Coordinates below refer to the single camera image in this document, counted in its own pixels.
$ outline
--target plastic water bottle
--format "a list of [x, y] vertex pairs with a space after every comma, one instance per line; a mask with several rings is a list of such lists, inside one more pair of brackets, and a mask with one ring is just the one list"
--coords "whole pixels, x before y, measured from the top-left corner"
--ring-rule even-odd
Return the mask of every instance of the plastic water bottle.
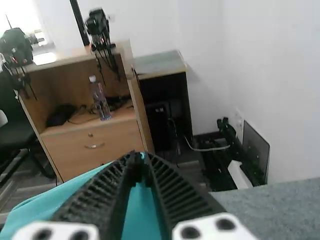
[[94, 105], [99, 111], [100, 119], [102, 121], [111, 119], [110, 109], [101, 82], [97, 81], [96, 76], [90, 76], [89, 80], [91, 82]]

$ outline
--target window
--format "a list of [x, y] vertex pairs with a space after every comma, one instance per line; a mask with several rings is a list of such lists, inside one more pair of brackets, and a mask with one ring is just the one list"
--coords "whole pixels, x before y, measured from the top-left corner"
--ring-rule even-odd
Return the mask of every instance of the window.
[[0, 0], [0, 37], [10, 26], [20, 28], [33, 43], [47, 43], [33, 0]]

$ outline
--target black office chair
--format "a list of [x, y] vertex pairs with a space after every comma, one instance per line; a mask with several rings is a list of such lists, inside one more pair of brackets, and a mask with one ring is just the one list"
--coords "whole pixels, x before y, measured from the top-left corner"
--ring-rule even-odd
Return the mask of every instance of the black office chair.
[[27, 157], [30, 157], [34, 161], [35, 165], [45, 177], [50, 179], [56, 177], [55, 173], [48, 173], [43, 168], [31, 151], [31, 146], [35, 143], [37, 137], [22, 106], [15, 98], [16, 94], [10, 81], [9, 72], [0, 73], [0, 110], [5, 113], [8, 120], [7, 124], [0, 127], [0, 175], [21, 150], [27, 149], [27, 153], [15, 163], [6, 176], [0, 181], [0, 188], [6, 184]]

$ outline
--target drawer handle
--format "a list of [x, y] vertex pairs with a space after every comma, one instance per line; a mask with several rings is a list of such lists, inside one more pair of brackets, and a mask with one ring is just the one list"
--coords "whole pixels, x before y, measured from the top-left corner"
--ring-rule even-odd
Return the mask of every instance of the drawer handle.
[[100, 144], [93, 144], [93, 145], [91, 145], [91, 146], [87, 146], [87, 145], [85, 145], [84, 147], [86, 148], [86, 149], [96, 149], [96, 148], [100, 148], [100, 147], [102, 147], [102, 146], [104, 146], [105, 145], [105, 143], [103, 142], [103, 143], [100, 143]]

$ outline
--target teal cloth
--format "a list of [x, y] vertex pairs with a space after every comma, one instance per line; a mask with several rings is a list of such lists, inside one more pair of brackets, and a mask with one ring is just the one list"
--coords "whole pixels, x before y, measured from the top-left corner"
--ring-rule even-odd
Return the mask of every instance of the teal cloth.
[[[73, 193], [106, 166], [86, 172], [18, 204], [7, 217], [0, 240], [11, 239], [19, 228], [31, 222], [49, 220]], [[132, 239], [161, 240], [152, 192], [143, 183], [138, 183], [131, 189], [124, 220], [122, 240]]]

